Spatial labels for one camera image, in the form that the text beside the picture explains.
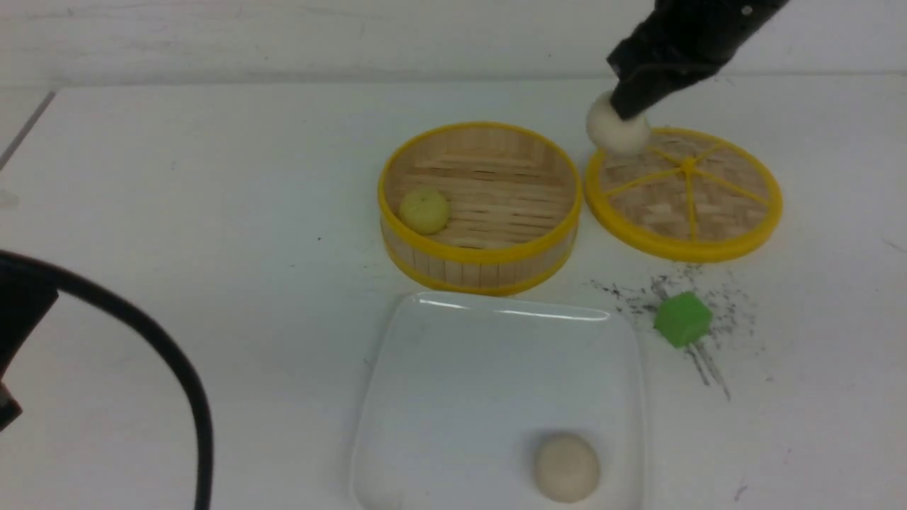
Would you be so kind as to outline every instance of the black object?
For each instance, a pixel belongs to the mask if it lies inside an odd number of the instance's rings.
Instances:
[[[214,475],[214,431],[208,398],[195,368],[157,322],[109,290],[40,260],[0,250],[0,377],[25,336],[56,300],[57,290],[106,312],[134,329],[163,358],[180,381],[195,421],[199,449],[195,510],[208,510]],[[21,412],[0,384],[0,421],[12,421]]]
[[[620,80],[611,106],[631,119],[715,75],[788,1],[657,0],[655,11],[608,56]]]
[[[0,272],[0,381],[22,343],[57,299],[56,289]],[[22,408],[0,382],[0,432]]]

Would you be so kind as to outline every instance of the bamboo steamer lid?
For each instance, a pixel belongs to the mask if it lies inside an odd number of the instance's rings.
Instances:
[[[781,218],[775,178],[720,138],[654,130],[633,156],[597,153],[586,196],[601,224],[630,246],[666,259],[717,262],[765,243]]]

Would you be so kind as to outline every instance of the dough ball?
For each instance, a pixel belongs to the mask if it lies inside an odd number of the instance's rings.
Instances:
[[[582,437],[561,434],[545,439],[535,455],[533,475],[542,494],[558,503],[576,503],[599,485],[599,456]]]
[[[639,154],[649,142],[649,122],[644,115],[624,121],[610,102],[611,92],[595,100],[586,115],[586,134],[596,147],[617,155]]]
[[[450,213],[451,206],[447,199],[434,188],[420,186],[409,191],[400,201],[400,220],[424,236],[443,230]]]

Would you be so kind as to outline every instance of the white table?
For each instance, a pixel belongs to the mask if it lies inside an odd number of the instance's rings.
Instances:
[[[0,89],[0,169],[15,149],[16,137],[27,132],[24,128],[32,115],[51,99],[48,91],[40,88]]]
[[[210,392],[216,508],[349,509],[372,358],[419,290],[379,238],[384,158],[423,130],[491,119],[582,165],[584,113],[609,86],[63,90],[0,173],[21,199],[0,211],[0,246],[121,292],[181,343]],[[652,510],[902,508],[907,78],[721,78],[650,119],[743,145],[785,192],[765,247],[698,269],[635,251],[584,212],[571,260],[522,296],[618,307],[636,324]],[[652,331],[642,290],[661,275],[669,292],[711,293],[721,332],[707,345],[730,401]],[[5,382],[25,409],[0,435],[6,506],[190,507],[188,408],[125,327],[62,298]]]

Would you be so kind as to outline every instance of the yellow spoke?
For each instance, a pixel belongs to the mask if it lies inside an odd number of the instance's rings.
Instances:
[[[696,203],[693,201],[693,176],[684,172],[687,180],[687,215],[689,216],[689,239],[696,240]]]
[[[650,147],[649,147],[649,150],[652,151],[652,152],[654,152],[655,154],[661,156],[662,158],[665,158],[666,160],[668,160],[668,161],[670,161],[670,162],[676,164],[677,166],[680,166],[680,164],[682,164],[681,161],[680,161],[679,159],[677,159],[677,158],[675,158],[674,156],[668,154],[667,152],[662,151],[661,149],[659,149],[659,148],[657,148],[657,147],[651,147],[651,146],[650,146]]]
[[[702,177],[705,178],[705,179],[709,179],[710,181],[714,181],[714,182],[717,183],[719,186],[722,186],[722,187],[724,187],[724,188],[728,188],[729,190],[733,191],[734,193],[737,193],[737,194],[739,194],[739,195],[743,195],[743,196],[747,197],[749,200],[757,201],[757,202],[761,203],[762,205],[764,205],[764,206],[766,206],[766,207],[770,207],[770,204],[768,203],[768,201],[767,201],[766,199],[760,197],[759,195],[756,195],[756,194],[754,194],[754,193],[751,193],[751,192],[749,192],[749,191],[747,191],[747,190],[744,190],[744,189],[741,188],[740,186],[737,186],[737,185],[735,185],[735,184],[731,184],[730,182],[725,181],[724,179],[722,179],[722,178],[720,178],[720,177],[718,177],[718,176],[716,176],[716,175],[712,175],[711,173],[708,173],[708,172],[703,172],[703,171],[701,171],[699,168],[694,168],[694,169],[693,169],[693,172],[695,172],[697,175],[702,176]]]
[[[621,184],[620,186],[618,186],[617,188],[614,188],[613,190],[605,191],[605,196],[609,197],[611,195],[623,193],[624,191],[629,190],[631,188],[636,188],[637,186],[639,186],[640,184],[643,184],[645,182],[655,181],[656,179],[664,179],[665,177],[670,177],[671,175],[674,175],[675,173],[680,173],[680,172],[682,172],[680,167],[677,167],[677,168],[673,168],[671,170],[665,170],[663,172],[655,172],[655,173],[650,173],[649,175],[643,175],[642,177],[639,177],[630,182],[627,182],[626,184]]]
[[[724,143],[724,142],[718,142],[718,143],[716,143],[715,145],[712,145],[712,146],[709,147],[708,149],[705,149],[703,152],[700,152],[699,155],[696,157],[696,161],[695,161],[695,162],[701,162],[702,160],[706,159],[706,156],[709,156],[709,155],[711,155],[713,152],[715,152],[715,151],[717,151],[717,150],[719,150],[719,149],[724,148],[724,146],[725,146],[725,143]]]

